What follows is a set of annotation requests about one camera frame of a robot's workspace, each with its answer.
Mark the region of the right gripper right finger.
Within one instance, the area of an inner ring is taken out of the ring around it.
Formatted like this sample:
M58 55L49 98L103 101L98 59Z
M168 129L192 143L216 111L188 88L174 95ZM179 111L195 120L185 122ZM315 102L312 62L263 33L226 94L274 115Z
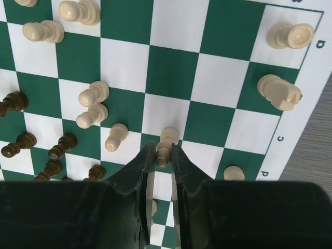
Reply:
M212 178L192 163L179 145L172 144L171 165L177 248L208 248L210 235L203 185Z

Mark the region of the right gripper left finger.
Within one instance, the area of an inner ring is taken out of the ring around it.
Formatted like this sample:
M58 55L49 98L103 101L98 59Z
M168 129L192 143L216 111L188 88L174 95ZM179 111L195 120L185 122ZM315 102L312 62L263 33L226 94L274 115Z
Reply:
M150 244L155 178L155 142L107 179L110 206L103 224L104 245Z

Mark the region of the white chess piece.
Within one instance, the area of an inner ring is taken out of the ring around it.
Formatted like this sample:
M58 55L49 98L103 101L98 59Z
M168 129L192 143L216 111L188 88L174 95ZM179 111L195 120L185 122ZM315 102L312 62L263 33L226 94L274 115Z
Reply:
M171 162L172 144L177 145L179 141L179 132L173 128L165 128L160 135L160 142L156 147L156 165L164 169Z

